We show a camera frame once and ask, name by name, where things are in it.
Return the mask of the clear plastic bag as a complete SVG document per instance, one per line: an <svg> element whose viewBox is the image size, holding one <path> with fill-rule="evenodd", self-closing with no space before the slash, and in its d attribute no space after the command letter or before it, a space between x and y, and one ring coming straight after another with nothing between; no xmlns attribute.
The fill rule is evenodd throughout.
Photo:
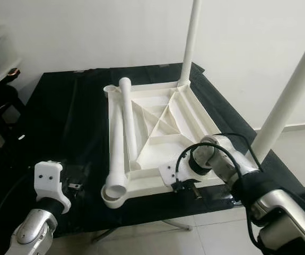
<svg viewBox="0 0 305 255"><path fill-rule="evenodd" d="M285 190L276 189L267 193L255 194L230 194L230 191L222 185L214 185L199 189L203 199L195 200L194 196L189 203L197 212L213 212L218 210L232 209L243 206L248 214L254 218L264 218L269 214L281 214L290 204L296 205Z"/></svg>

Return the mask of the white plastic table top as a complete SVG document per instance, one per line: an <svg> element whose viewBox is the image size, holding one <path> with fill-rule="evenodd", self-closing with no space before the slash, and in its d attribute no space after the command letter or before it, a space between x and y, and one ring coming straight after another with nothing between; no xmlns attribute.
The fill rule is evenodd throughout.
<svg viewBox="0 0 305 255"><path fill-rule="evenodd" d="M108 100L110 136L110 116L114 106L121 106L121 91L114 85L104 87L103 91ZM131 99L137 130L137 162L141 168L132 170L129 163L128 192L120 199L107 198L103 185L100 195L107 207L116 209L128 199L171 192L159 167L182 158L187 158L191 170L201 176L198 182L201 188L223 184L222 177L206 162L213 148L206 145L205 137L220 130L189 85L177 87L176 82L136 85L131 88Z"/></svg>

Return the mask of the black tablecloth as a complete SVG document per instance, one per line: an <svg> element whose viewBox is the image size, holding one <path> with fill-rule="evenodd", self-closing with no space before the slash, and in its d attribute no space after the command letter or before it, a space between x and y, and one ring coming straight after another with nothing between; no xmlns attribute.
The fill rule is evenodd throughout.
<svg viewBox="0 0 305 255"><path fill-rule="evenodd" d="M13 138L0 151L0 200L36 163L53 160L81 168L85 175L72 209L58 218L58 236L205 213L194 210L186 190L133 198L120 209L109 209L97 197L108 170L104 87L126 75L135 85L173 82L180 68L172 64L44 73L12 129Z"/></svg>

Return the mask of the large black bowl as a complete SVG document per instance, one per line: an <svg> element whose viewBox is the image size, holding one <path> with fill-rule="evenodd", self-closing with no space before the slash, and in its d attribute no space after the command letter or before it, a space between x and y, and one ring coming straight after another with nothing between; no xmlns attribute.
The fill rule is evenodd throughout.
<svg viewBox="0 0 305 255"><path fill-rule="evenodd" d="M7 75L5 75L1 80L0 80L0 90L4 90L4 87L6 87L10 82L13 82L16 80L16 78L19 77L21 74L21 70L18 68L13 68L7 72Z"/></svg>

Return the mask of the grey metal table frame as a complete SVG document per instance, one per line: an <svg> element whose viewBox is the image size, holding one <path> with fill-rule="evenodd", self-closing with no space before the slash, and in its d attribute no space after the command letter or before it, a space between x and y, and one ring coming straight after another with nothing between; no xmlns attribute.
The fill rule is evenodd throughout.
<svg viewBox="0 0 305 255"><path fill-rule="evenodd" d="M178 228L180 230L184 230L184 231L191 231L193 230L193 226L190 226L188 224L183 224L183 223L179 223L177 221L175 221L174 219L162 219L162 223L165 224L169 224L170 226L173 226L175 228ZM105 230L103 233L101 233L100 235L94 236L91 240L90 243L91 244L95 244L101 240L103 240L104 238L106 238L107 236L111 235L112 233L114 233L116 230L118 230L118 227L115 228L111 228L108 230Z"/></svg>

